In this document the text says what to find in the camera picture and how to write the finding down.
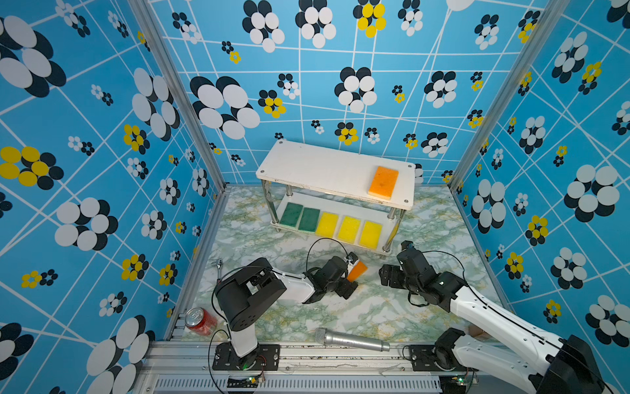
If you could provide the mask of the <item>orange sponge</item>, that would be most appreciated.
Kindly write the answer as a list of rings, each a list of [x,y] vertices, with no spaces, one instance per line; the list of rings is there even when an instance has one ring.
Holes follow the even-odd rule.
[[[363,274],[365,274],[368,270],[366,264],[362,261],[358,260],[354,265],[352,265],[349,269],[349,273],[347,279],[349,282],[355,282],[359,279]]]
[[[367,193],[383,200],[391,200],[398,180],[399,172],[395,169],[379,166],[376,169]]]

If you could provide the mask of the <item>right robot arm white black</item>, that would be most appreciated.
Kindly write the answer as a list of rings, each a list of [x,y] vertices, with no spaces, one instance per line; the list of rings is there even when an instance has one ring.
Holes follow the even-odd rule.
[[[592,348],[574,335],[562,338],[513,315],[470,286],[463,275],[437,272],[423,251],[404,241],[396,265],[384,264],[384,287],[421,296],[427,306],[465,319],[502,346],[485,345],[457,328],[436,340],[432,360],[441,369],[482,371],[526,393],[610,393]]]

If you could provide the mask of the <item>green sponge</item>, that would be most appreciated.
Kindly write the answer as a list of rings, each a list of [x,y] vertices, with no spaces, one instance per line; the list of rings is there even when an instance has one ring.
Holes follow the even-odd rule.
[[[321,211],[316,208],[304,208],[300,218],[298,230],[308,233],[315,233],[318,227],[320,213]]]
[[[300,221],[303,210],[304,210],[303,205],[299,205],[299,204],[295,204],[291,202],[288,203],[282,214],[280,225],[286,226],[289,228],[297,228],[298,222]]]

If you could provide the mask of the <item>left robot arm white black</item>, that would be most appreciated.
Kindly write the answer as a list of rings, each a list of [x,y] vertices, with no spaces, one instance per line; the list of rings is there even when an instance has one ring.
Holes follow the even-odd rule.
[[[229,328],[230,343],[240,359],[256,357],[259,341],[254,324],[279,300],[302,305],[319,302],[334,293],[349,299],[358,287],[357,278],[367,267],[357,254],[329,259],[321,268],[288,274],[272,267],[265,258],[230,272],[218,282],[213,296]]]

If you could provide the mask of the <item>yellow sponge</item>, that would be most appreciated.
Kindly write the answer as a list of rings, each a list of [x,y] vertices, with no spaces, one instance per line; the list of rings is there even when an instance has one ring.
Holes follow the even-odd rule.
[[[341,227],[337,233],[337,239],[340,242],[354,244],[359,233],[362,221],[351,216],[344,216]]]
[[[320,237],[333,238],[335,236],[338,220],[338,214],[323,212],[315,233]]]
[[[376,250],[382,234],[382,225],[365,221],[359,237],[359,245],[366,249]]]

